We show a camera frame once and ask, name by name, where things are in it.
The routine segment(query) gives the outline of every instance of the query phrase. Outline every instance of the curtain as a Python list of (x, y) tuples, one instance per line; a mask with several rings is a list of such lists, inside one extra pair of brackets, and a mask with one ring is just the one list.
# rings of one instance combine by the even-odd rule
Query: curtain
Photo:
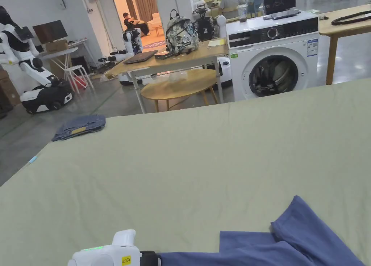
[(130, 14), (130, 17), (138, 19), (136, 9), (134, 8), (133, 0), (126, 0), (126, 3), (128, 4), (128, 9), (129, 9), (128, 13)]
[(157, 2), (156, 0), (136, 0), (139, 17), (144, 22), (152, 20), (152, 14), (157, 13)]

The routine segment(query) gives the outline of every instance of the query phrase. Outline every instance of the yellow label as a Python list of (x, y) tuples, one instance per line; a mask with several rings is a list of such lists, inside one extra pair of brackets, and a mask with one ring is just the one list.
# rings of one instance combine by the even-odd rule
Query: yellow label
[(71, 135), (74, 135), (74, 134), (77, 134), (77, 133), (83, 132), (83, 131), (85, 131), (86, 129), (87, 129), (86, 127), (78, 128), (78, 129), (76, 129), (76, 130), (73, 130), (73, 131), (71, 132)]
[(131, 255), (124, 256), (123, 258), (121, 258), (122, 266), (129, 265), (129, 264), (131, 264)]

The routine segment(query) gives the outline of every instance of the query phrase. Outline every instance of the man sitting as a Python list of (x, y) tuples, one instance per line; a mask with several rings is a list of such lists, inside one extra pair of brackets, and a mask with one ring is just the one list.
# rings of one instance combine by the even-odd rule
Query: man sitting
[(123, 14), (123, 16), (124, 16), (124, 24), (129, 31), (132, 31), (135, 28), (140, 28), (140, 30), (142, 31), (144, 35), (151, 35), (150, 30), (148, 29), (148, 25), (144, 23), (144, 21), (139, 21), (134, 18), (129, 18), (129, 14), (126, 12)]
[(237, 5), (245, 4), (245, 0), (221, 0), (219, 8), (221, 13), (226, 17), (226, 19), (231, 19), (238, 17), (238, 11), (230, 9), (235, 9)]

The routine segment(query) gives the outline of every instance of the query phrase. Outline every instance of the black laptop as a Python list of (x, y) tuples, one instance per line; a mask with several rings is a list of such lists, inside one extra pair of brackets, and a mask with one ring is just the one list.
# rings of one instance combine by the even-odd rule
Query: black laptop
[(124, 61), (124, 64), (131, 64), (131, 63), (141, 63), (149, 60), (155, 53), (158, 51), (150, 51), (150, 52), (142, 52), (140, 54), (136, 54), (135, 56), (130, 57), (130, 59)]

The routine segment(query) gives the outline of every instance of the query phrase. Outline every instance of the doorway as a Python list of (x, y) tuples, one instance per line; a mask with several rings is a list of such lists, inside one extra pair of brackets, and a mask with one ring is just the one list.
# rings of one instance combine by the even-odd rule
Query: doorway
[(165, 46), (165, 35), (156, 0), (114, 0), (122, 29), (127, 30), (123, 13), (148, 25), (150, 35), (142, 36), (143, 51), (153, 51)]

